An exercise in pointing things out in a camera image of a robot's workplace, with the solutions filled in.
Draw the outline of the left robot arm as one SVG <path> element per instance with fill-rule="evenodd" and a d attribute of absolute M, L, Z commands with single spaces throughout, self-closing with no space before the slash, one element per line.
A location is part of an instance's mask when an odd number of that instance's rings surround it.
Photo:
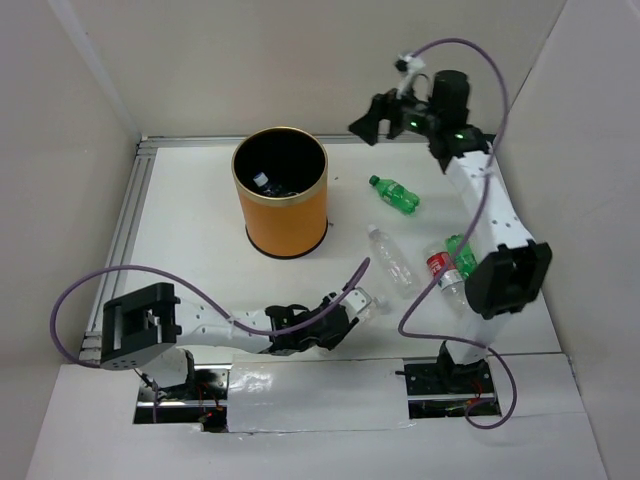
<path fill-rule="evenodd" d="M 103 307 L 99 367 L 138 369 L 176 399 L 196 390 L 189 346 L 224 347 L 249 354 L 289 356 L 313 347 L 335 349 L 361 320 L 372 298 L 361 288 L 338 305 L 335 292 L 311 310 L 299 304 L 235 312 L 180 299 L 171 283 L 156 283 L 107 302 Z"/>

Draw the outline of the clear bottle front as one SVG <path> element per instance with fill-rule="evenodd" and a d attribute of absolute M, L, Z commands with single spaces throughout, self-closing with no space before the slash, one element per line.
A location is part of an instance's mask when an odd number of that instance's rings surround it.
<path fill-rule="evenodd" d="M 388 315 L 390 311 L 390 303 L 385 297 L 373 297 L 359 310 L 357 318 L 362 324 L 365 324 L 378 317 Z"/>

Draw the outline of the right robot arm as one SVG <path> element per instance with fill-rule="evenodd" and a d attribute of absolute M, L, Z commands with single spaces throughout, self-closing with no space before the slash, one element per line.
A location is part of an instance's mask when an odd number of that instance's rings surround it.
<path fill-rule="evenodd" d="M 382 121 L 389 124 L 389 140 L 405 132 L 425 137 L 431 155 L 472 216 L 471 236 L 482 259 L 465 282 L 468 307 L 456 328 L 457 338 L 444 344 L 450 359 L 436 369 L 440 387 L 457 392 L 471 379 L 469 365 L 482 360 L 511 317 L 536 300 L 552 251 L 547 243 L 536 242 L 518 220 L 494 176 L 498 142 L 488 140 L 468 121 L 466 74 L 437 72 L 424 100 L 414 92 L 416 77 L 407 74 L 397 87 L 375 95 L 368 111 L 349 130 L 369 145 L 377 143 Z"/>

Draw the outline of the green bottle under right arm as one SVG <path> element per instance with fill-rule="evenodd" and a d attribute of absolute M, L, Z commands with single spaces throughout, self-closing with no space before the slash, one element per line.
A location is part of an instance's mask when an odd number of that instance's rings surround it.
<path fill-rule="evenodd" d="M 469 242 L 460 247 L 463 237 L 463 234 L 451 235 L 445 239 L 445 246 L 454 261 L 455 268 L 466 280 L 477 268 L 478 262 Z"/>

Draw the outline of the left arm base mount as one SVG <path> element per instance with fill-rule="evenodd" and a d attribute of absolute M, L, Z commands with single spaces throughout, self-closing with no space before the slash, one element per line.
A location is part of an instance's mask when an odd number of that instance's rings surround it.
<path fill-rule="evenodd" d="M 230 364 L 196 365 L 191 383 L 158 390 L 148 375 L 136 373 L 140 384 L 134 424 L 192 424 L 202 432 L 228 432 Z"/>

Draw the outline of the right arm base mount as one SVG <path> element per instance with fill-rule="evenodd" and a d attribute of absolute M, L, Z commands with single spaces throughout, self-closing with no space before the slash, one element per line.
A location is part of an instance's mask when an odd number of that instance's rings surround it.
<path fill-rule="evenodd" d="M 455 365 L 442 346 L 436 359 L 408 361 L 395 371 L 404 380 L 410 419 L 500 416 L 489 364 Z"/>

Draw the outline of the clear bottle white cap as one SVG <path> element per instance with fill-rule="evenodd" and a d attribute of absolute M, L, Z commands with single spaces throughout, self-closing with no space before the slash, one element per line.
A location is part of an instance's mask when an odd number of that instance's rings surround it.
<path fill-rule="evenodd" d="M 394 239 L 373 224 L 367 226 L 367 236 L 373 257 L 397 294 L 405 300 L 415 298 L 421 290 L 420 279 Z"/>

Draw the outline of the blue label blue cap bottle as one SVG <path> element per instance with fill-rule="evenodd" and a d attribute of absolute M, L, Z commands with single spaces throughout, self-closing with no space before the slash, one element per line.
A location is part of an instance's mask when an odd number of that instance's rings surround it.
<path fill-rule="evenodd" d="M 257 173 L 253 177 L 253 182 L 258 192 L 265 197 L 287 198 L 296 195 L 296 192 L 293 192 L 275 180 L 271 180 L 264 172 Z"/>

